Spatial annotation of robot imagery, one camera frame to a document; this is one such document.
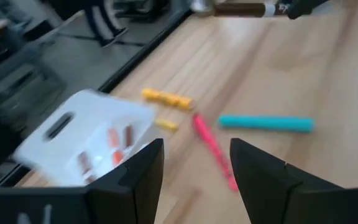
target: wooden tabletop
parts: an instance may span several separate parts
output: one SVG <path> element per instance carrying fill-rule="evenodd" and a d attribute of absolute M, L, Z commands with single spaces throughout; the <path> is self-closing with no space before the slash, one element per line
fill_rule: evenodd
<path fill-rule="evenodd" d="M 142 101 L 146 87 L 194 98 L 227 156 L 230 139 L 239 137 L 358 187 L 358 3 L 295 21 L 191 17 L 111 94 Z M 170 154 L 156 223 L 249 223 L 239 194 L 193 132 L 191 113 L 153 106 L 159 118 L 180 124 L 175 134 L 164 132 Z M 225 113 L 309 116 L 316 129 L 223 130 L 216 120 Z M 20 185 L 52 184 L 32 173 Z"/>

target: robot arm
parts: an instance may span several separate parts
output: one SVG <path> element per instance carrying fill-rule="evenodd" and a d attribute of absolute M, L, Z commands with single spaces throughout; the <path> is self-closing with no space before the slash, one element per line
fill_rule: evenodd
<path fill-rule="evenodd" d="M 358 189 L 320 179 L 241 139 L 231 139 L 230 157 L 252 224 L 358 224 Z"/>
<path fill-rule="evenodd" d="M 305 14 L 310 14 L 312 10 L 329 0 L 280 0 L 279 3 L 289 4 L 288 17 L 296 19 Z"/>

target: pink marker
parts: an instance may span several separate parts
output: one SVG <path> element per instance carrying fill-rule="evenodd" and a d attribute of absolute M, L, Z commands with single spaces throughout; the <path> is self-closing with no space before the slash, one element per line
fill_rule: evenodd
<path fill-rule="evenodd" d="M 239 189 L 236 184 L 236 180 L 234 180 L 234 175 L 226 159 L 226 156 L 222 152 L 222 149 L 219 147 L 218 142 L 215 140 L 214 136 L 212 135 L 212 132 L 209 130 L 200 114 L 195 113 L 193 115 L 193 124 L 194 128 L 196 129 L 196 132 L 199 134 L 201 139 L 208 145 L 208 149 L 214 155 L 216 162 L 221 168 L 223 175 L 225 176 L 229 184 L 229 188 L 231 190 L 238 191 Z"/>

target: white plastic basket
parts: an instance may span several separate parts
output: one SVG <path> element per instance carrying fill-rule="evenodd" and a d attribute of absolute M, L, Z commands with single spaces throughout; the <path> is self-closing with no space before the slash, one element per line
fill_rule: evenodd
<path fill-rule="evenodd" d="M 67 99 L 16 149 L 14 159 L 59 185 L 86 185 L 157 138 L 154 118 L 155 113 L 148 107 L 82 90 Z M 128 126 L 132 129 L 132 144 L 126 147 Z M 111 130 L 116 131 L 113 139 L 118 144 L 111 143 Z M 119 163 L 112 159 L 116 151 L 123 155 Z"/>

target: teal foam stick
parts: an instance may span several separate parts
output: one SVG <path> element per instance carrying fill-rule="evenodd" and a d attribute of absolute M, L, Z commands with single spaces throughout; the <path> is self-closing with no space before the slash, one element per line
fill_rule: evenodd
<path fill-rule="evenodd" d="M 221 115 L 219 123 L 224 128 L 257 128 L 306 133 L 314 128 L 314 119 L 296 116 Z"/>

